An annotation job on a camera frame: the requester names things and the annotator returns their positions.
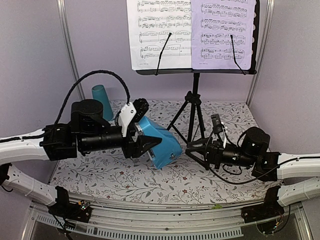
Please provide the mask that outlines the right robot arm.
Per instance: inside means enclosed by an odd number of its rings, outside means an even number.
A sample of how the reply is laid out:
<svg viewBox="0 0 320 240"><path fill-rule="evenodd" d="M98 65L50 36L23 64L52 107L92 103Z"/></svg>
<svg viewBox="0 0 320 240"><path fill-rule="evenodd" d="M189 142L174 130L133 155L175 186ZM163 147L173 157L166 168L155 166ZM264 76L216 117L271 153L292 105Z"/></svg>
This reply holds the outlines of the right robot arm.
<svg viewBox="0 0 320 240"><path fill-rule="evenodd" d="M220 166L237 166L251 169L253 179L241 182L242 185L256 180L277 182L291 178L303 181L291 185L270 187L261 204L241 209L245 223L256 222L285 213L291 204L319 197L320 195L320 155L318 153L299 155L268 151L270 136L258 127L250 127L238 138L237 143L228 136L222 138L223 127L217 126L212 137L190 142L186 155L211 171L214 175Z"/></svg>

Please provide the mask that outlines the black music stand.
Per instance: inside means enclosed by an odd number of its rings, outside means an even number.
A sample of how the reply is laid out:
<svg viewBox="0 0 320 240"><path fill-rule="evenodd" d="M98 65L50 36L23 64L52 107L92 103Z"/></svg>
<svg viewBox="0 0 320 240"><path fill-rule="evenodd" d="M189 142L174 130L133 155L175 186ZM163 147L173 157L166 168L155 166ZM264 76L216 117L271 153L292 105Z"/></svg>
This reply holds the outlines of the black music stand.
<svg viewBox="0 0 320 240"><path fill-rule="evenodd" d="M182 74L182 73L192 73L193 74L193 86L192 90L188 91L184 97L184 103L180 107L179 111L176 113L174 118L171 120L170 124L166 128L166 130L160 130L159 128L151 127L149 124L147 126L147 130L149 133L155 133L156 137L162 137L162 141L159 145L148 151L150 159L152 163L157 169L161 169L166 165L172 163L174 159L179 157L182 153L181 144L175 137L165 136L166 132L169 132L170 129L175 130L175 132L179 135L179 137L185 142L185 144L192 144L192 137L196 136L196 131L194 130L195 116L198 117L198 129L200 129L201 138L196 140L196 143L200 143L203 146L205 143L203 142L205 138L205 125L203 121L203 115L201 111L201 95L198 93L199 89L199 80L200 73L221 73L221 74L243 74L243 75L255 75L257 73L256 65L256 55L258 49L258 38L259 38L259 24L260 24L260 1L256 0L254 2L254 18L253 18L253 26L255 29L253 30L253 40L252 43L252 53L251 53L251 64L248 69L220 69L220 70L194 70L192 68L188 69L163 69L160 71L161 74ZM182 114L183 110L186 108L188 104L191 104L190 117L189 117L189 127L187 137L184 137L182 133L175 126L175 122Z"/></svg>

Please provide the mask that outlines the blue metronome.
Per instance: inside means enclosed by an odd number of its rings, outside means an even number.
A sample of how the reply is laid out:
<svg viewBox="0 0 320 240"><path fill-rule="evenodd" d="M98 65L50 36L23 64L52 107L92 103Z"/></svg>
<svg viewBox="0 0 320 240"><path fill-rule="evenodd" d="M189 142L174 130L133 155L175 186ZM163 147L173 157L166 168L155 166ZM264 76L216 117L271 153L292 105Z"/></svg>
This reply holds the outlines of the blue metronome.
<svg viewBox="0 0 320 240"><path fill-rule="evenodd" d="M148 153L159 170L177 159L183 152L176 137L166 128L144 116L135 124L139 152Z"/></svg>

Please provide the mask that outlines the sheet music booklet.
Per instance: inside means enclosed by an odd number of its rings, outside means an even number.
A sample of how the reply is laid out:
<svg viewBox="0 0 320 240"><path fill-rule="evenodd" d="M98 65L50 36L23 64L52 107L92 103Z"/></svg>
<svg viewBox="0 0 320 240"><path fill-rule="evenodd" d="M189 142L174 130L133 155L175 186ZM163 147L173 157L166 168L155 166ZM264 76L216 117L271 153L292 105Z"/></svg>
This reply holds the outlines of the sheet music booklet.
<svg viewBox="0 0 320 240"><path fill-rule="evenodd" d="M126 9L134 71L191 68L189 0L128 0Z"/></svg>

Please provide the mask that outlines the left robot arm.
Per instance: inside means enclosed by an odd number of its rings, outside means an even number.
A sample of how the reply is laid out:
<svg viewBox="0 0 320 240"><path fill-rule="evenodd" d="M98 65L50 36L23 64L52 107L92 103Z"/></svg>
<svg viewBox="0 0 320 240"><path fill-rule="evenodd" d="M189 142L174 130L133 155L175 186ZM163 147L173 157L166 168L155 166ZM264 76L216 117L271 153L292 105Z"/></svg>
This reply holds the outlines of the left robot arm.
<svg viewBox="0 0 320 240"><path fill-rule="evenodd" d="M28 160L60 161L86 156L91 152L122 149L126 158L138 158L162 142L161 137L137 134L134 124L149 109L144 98L129 103L129 116L122 126L112 126L103 118L103 104L95 99L74 102L69 123L55 123L37 131L1 139L0 185L23 193L44 204L49 214L64 220L88 223L90 202L70 202L69 192L61 186L50 186L23 173L14 163Z"/></svg>

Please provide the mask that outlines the purple sheet music page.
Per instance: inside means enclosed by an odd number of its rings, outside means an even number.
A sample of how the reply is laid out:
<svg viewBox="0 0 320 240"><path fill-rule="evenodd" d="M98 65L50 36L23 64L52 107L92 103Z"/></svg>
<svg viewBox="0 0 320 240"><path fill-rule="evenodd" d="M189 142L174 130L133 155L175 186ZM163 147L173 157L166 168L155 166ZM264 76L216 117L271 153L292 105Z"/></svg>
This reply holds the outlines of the purple sheet music page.
<svg viewBox="0 0 320 240"><path fill-rule="evenodd" d="M191 1L191 67L249 70L256 6L255 0Z"/></svg>

